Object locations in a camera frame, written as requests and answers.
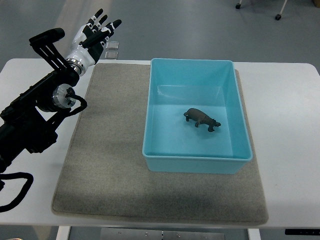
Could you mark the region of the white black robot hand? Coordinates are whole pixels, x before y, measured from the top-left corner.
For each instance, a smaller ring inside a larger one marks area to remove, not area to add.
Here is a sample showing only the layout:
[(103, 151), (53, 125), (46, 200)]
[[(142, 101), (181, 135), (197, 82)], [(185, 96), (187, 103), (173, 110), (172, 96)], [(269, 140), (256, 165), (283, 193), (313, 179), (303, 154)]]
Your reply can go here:
[(72, 41), (71, 52), (66, 61), (79, 76), (84, 75), (89, 67), (98, 62), (107, 48), (107, 42), (122, 23), (117, 19), (106, 24), (107, 18), (106, 14), (103, 15), (103, 9), (99, 9), (80, 27)]

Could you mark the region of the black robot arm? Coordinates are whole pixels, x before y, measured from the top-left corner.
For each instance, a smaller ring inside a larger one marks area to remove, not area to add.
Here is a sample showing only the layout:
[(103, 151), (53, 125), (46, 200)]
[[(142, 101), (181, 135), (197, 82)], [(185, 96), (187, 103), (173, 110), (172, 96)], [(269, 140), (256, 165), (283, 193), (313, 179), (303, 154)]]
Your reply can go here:
[(64, 36), (62, 28), (53, 28), (29, 39), (30, 46), (53, 71), (21, 93), (0, 114), (4, 121), (0, 127), (2, 173), (23, 150), (42, 153), (53, 145), (62, 121), (88, 105), (73, 89), (80, 74), (54, 46)]

